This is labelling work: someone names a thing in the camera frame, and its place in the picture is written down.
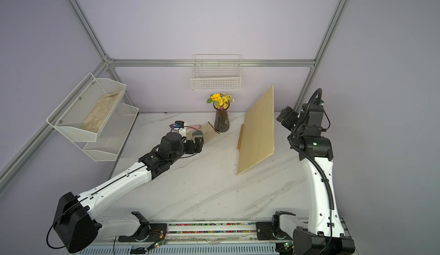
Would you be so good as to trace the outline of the light plywood board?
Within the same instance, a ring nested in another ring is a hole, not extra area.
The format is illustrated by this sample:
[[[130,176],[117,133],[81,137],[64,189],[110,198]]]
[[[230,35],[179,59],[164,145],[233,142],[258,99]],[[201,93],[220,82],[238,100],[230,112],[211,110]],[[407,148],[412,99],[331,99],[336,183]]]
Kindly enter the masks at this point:
[[[246,113],[241,133],[237,174],[275,153],[275,90],[272,85]]]

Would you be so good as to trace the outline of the wooden easel frame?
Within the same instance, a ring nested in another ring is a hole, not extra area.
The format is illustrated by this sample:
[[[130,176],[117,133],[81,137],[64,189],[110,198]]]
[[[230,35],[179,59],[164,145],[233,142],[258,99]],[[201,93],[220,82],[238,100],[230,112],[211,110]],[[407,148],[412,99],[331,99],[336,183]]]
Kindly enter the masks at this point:
[[[238,151],[240,151],[240,149],[241,149],[243,132],[244,132],[244,124],[241,124],[239,138],[238,138],[238,144],[237,144]]]

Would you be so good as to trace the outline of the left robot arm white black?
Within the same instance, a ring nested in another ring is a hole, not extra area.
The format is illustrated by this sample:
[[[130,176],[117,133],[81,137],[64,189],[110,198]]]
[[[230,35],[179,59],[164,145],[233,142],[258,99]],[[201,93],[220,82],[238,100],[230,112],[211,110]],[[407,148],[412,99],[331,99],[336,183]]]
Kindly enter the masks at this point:
[[[153,231],[142,213],[133,211],[129,216],[107,221],[102,212],[130,191],[159,177],[177,160],[199,154],[204,142],[202,134],[187,139],[177,132],[167,133],[160,144],[116,177],[81,194],[63,195],[50,230],[56,232],[69,253],[77,253],[97,239],[148,239]]]

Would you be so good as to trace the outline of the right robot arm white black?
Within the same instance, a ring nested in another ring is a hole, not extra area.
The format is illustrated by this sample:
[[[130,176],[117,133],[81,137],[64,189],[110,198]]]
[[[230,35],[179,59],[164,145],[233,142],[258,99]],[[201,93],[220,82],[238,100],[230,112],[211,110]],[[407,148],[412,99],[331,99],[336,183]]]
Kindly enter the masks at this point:
[[[300,112],[285,107],[277,117],[289,130],[290,148],[303,164],[311,203],[307,222],[293,213],[277,211],[272,217],[273,235],[290,237],[293,242],[286,250],[295,255],[352,255],[355,243],[344,231],[333,192],[332,144],[322,136],[326,131],[322,122],[327,117],[322,92],[318,88]]]

